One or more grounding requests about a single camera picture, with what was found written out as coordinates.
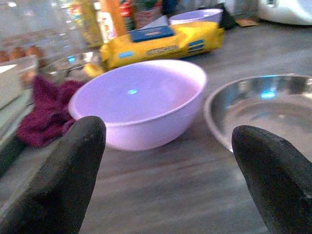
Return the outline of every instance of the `gray countertop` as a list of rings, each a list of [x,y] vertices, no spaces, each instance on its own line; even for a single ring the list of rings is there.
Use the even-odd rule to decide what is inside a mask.
[[[207,96],[239,78],[312,74],[311,27],[262,22],[227,31],[223,47],[185,60],[205,69]],[[0,180],[0,201],[18,184],[17,159]],[[81,234],[268,234],[231,152],[210,133],[203,113],[179,138],[144,152],[106,149]]]

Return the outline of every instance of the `maroon cloth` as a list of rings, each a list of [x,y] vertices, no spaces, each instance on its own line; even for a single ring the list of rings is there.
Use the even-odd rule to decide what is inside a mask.
[[[75,122],[68,113],[68,102],[82,85],[83,82],[70,80],[57,87],[42,76],[35,76],[35,106],[20,123],[18,138],[31,146],[42,147],[64,135]]]

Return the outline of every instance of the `plastic bowl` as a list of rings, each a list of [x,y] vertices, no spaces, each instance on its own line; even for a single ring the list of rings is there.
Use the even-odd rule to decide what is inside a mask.
[[[222,9],[204,9],[197,11],[185,12],[169,18],[170,24],[181,24],[198,21],[210,21],[220,23]]]
[[[201,107],[205,72],[180,60],[134,63],[82,86],[69,102],[74,119],[98,116],[110,147],[139,151],[181,135]]]

